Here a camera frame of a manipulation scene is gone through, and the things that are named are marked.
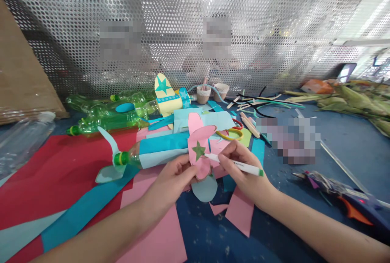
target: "table surface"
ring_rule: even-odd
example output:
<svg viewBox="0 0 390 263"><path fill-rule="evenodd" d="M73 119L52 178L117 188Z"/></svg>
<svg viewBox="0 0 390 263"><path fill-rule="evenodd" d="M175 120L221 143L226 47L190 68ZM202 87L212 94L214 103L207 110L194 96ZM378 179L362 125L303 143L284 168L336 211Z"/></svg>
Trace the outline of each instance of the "table surface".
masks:
<svg viewBox="0 0 390 263"><path fill-rule="evenodd" d="M316 130L336 156L377 199L390 202L390 139L380 134L371 123L354 116L316 111L314 104L305 103L305 117L317 116ZM277 118L297 117L294 109L279 106L261 108L261 112ZM56 121L52 135L65 134L84 114L71 112L70 119ZM1 126L0 134L11 126ZM271 183L280 191L302 203L374 238L381 239L371 226L346 217L346 208L338 199L321 195L294 177L291 172L316 170L329 178L354 186L354 183L323 150L313 165L286 165L268 144L265 148L264 170ZM223 192L222 179L212 204L228 204L232 193ZM317 262L324 261L314 250L278 221L255 207L251 235L247 238L225 217L214 216L208 203L194 194L184 192L177 201L177 211L186 247L188 262ZM390 211L382 210L390 222Z"/></svg>

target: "green star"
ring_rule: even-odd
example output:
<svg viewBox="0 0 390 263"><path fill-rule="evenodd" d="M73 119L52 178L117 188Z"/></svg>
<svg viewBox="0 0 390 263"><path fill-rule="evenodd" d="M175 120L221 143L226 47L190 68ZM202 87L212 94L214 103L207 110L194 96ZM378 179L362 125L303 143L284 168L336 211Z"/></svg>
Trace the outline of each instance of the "green star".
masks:
<svg viewBox="0 0 390 263"><path fill-rule="evenodd" d="M157 76L158 81L158 87L156 91L164 91L165 94L167 94L167 89L172 88L170 86L167 86L167 79L165 78L163 82L161 82L160 78Z"/></svg>
<svg viewBox="0 0 390 263"><path fill-rule="evenodd" d="M196 147L192 147L192 150L196 152L196 159L195 161L198 161L198 159L204 155L204 151L206 150L206 147L201 147L199 141L196 141Z"/></svg>

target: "marker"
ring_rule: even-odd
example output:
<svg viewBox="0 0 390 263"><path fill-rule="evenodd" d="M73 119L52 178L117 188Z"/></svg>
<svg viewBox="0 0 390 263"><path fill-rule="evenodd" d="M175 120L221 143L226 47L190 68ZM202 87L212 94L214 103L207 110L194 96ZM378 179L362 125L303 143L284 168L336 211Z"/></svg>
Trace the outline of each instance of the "marker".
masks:
<svg viewBox="0 0 390 263"><path fill-rule="evenodd" d="M204 156L208 157L211 160L219 162L218 155L214 153L207 154L205 153ZM249 165L246 163L241 163L239 161L234 161L231 159L231 161L243 172L247 172L249 174L252 174L254 176L264 176L264 171L258 167L255 167L253 165Z"/></svg>

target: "perforated metal sheet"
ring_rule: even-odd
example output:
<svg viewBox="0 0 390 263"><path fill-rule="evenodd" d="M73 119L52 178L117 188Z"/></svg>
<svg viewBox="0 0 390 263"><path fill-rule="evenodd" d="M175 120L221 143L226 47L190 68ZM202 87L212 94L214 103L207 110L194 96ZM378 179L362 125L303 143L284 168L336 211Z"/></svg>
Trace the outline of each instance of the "perforated metal sheet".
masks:
<svg viewBox="0 0 390 263"><path fill-rule="evenodd" d="M5 1L62 97L76 92L107 97L123 89L145 90L152 87L159 71L174 88L189 88L207 76L211 82L229 84L231 91L258 92L264 85L268 92L293 89L308 75L322 75L332 68L328 62L334 61L331 44L360 2ZM230 19L230 59L203 57L204 17ZM138 57L101 60L99 26L107 20L140 22ZM340 61L345 61L344 52L350 53L337 51Z"/></svg>

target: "clear plastic bottle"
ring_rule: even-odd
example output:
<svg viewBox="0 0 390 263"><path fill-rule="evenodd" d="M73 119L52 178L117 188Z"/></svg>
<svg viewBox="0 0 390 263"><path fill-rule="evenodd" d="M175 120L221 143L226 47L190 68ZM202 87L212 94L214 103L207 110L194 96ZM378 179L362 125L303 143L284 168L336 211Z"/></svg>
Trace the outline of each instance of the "clear plastic bottle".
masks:
<svg viewBox="0 0 390 263"><path fill-rule="evenodd" d="M53 132L55 113L42 112L36 120L14 125L0 139L0 179L21 168Z"/></svg>

